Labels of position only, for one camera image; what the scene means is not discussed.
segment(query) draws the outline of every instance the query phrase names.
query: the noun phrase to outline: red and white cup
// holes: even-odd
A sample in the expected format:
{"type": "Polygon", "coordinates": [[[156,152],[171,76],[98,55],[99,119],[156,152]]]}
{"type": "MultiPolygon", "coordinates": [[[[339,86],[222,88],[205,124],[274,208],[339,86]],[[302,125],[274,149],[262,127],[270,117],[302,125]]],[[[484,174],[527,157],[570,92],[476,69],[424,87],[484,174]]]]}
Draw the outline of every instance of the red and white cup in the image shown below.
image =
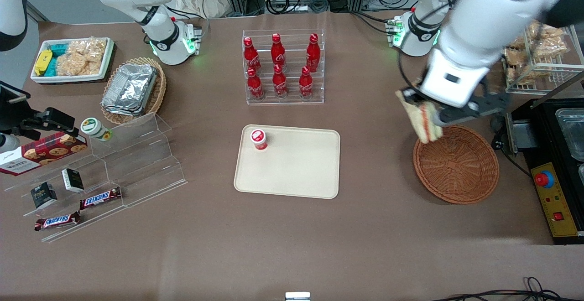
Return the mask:
{"type": "Polygon", "coordinates": [[[264,150],[267,147],[266,133],[261,129],[255,129],[250,135],[252,143],[259,150],[264,150]]]}

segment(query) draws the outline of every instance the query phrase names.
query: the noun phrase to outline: wicker basket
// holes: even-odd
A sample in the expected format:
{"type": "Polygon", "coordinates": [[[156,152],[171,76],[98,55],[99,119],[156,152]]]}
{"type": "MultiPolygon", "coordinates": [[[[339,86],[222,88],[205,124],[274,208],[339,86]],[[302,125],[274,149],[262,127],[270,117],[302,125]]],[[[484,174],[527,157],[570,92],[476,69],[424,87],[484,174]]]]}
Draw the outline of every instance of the wicker basket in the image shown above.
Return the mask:
{"type": "Polygon", "coordinates": [[[419,140],[413,164],[424,186],[440,199],[472,204],[486,199],[499,182],[499,162],[490,144],[463,126],[444,128],[432,143],[419,140]]]}
{"type": "MultiPolygon", "coordinates": [[[[144,114],[158,112],[160,105],[162,105],[162,98],[164,98],[164,93],[167,91],[167,78],[165,77],[164,72],[163,72],[162,68],[160,67],[160,64],[158,64],[155,60],[152,60],[150,58],[143,58],[143,57],[134,58],[134,59],[130,59],[129,61],[118,66],[118,68],[116,68],[115,71],[113,73],[111,73],[110,78],[108,79],[108,83],[106,84],[106,87],[104,90],[104,95],[108,91],[115,73],[117,73],[119,68],[121,68],[121,66],[124,64],[138,64],[138,65],[149,64],[150,66],[156,68],[156,70],[158,71],[158,74],[156,75],[156,79],[154,81],[155,84],[154,84],[154,87],[152,89],[152,93],[150,94],[150,100],[148,101],[148,104],[146,105],[146,111],[144,112],[144,114]]],[[[119,125],[125,124],[131,120],[134,120],[135,118],[138,118],[138,116],[113,114],[113,113],[106,111],[104,108],[102,108],[102,112],[104,113],[104,116],[106,117],[106,119],[108,119],[108,121],[113,123],[113,124],[119,124],[119,125]]]]}

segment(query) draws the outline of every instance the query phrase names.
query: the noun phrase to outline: coca-cola bottle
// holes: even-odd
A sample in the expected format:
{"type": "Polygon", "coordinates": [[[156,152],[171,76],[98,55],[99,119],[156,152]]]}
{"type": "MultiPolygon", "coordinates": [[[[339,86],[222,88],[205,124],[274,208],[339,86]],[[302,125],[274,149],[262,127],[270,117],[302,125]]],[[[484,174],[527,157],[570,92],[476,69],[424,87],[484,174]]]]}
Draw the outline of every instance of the coca-cola bottle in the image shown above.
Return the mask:
{"type": "Polygon", "coordinates": [[[261,64],[259,63],[259,54],[257,54],[257,50],[254,47],[254,43],[252,42],[251,37],[244,37],[244,58],[245,63],[248,67],[255,68],[256,72],[259,72],[261,68],[261,64]]]}
{"type": "Polygon", "coordinates": [[[274,62],[274,65],[280,64],[282,66],[282,72],[286,72],[286,50],[280,40],[279,33],[271,35],[271,60],[274,62]]]}
{"type": "Polygon", "coordinates": [[[310,43],[306,49],[306,66],[310,72],[316,72],[318,64],[321,60],[321,48],[318,45],[318,35],[313,33],[310,35],[310,43]]]}
{"type": "Polygon", "coordinates": [[[300,97],[303,100],[309,100],[313,97],[313,77],[310,76],[310,70],[304,66],[302,68],[302,75],[298,81],[300,84],[300,97]]]}
{"type": "Polygon", "coordinates": [[[286,98],[288,87],[286,86],[286,76],[282,73],[282,65],[274,65],[274,76],[271,78],[274,83],[274,91],[279,99],[286,98]]]}
{"type": "Polygon", "coordinates": [[[261,88],[261,80],[255,75],[255,68],[248,68],[248,89],[253,99],[263,99],[265,94],[261,88]]]}

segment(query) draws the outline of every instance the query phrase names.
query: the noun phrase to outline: blue package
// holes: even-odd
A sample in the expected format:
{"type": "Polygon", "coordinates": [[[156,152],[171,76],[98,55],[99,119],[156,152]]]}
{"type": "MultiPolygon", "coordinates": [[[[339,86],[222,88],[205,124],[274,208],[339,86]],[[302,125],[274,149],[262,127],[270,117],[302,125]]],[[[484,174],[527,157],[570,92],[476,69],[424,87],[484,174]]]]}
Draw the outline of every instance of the blue package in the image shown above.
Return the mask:
{"type": "Polygon", "coordinates": [[[51,46],[52,56],[58,57],[64,54],[67,51],[68,47],[69,45],[67,45],[66,43],[61,43],[60,45],[52,45],[51,46]]]}
{"type": "Polygon", "coordinates": [[[57,59],[52,58],[50,62],[48,62],[48,67],[46,72],[44,73],[46,77],[56,77],[57,76],[57,59]]]}

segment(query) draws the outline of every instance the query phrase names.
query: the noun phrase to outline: emergency stop button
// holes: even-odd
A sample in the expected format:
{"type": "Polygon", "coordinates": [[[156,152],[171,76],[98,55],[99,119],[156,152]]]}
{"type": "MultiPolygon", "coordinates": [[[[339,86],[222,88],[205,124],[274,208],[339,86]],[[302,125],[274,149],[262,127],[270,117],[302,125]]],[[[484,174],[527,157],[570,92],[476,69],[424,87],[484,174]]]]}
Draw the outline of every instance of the emergency stop button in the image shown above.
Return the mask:
{"type": "Polygon", "coordinates": [[[562,212],[553,212],[553,219],[555,221],[563,220],[563,214],[562,214],[562,212]]]}
{"type": "Polygon", "coordinates": [[[543,170],[542,172],[536,174],[533,178],[536,181],[536,185],[543,188],[552,188],[554,183],[553,175],[547,170],[543,170]]]}

